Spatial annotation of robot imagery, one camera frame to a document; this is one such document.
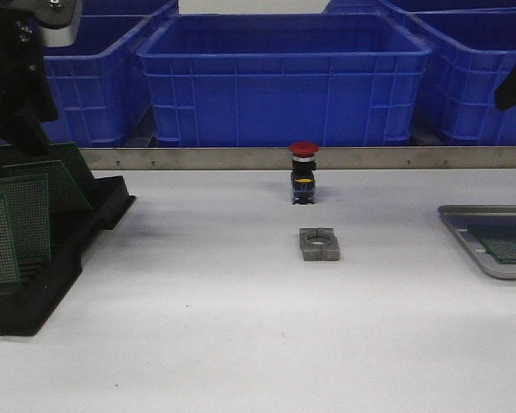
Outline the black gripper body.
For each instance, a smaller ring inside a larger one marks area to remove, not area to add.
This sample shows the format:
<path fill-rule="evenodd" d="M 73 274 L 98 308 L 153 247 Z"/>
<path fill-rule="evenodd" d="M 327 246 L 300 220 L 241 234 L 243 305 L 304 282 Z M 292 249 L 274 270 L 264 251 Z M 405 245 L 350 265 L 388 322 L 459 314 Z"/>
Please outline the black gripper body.
<path fill-rule="evenodd" d="M 40 126 L 58 118 L 44 48 L 70 46 L 80 1 L 0 1 L 0 126 Z"/>

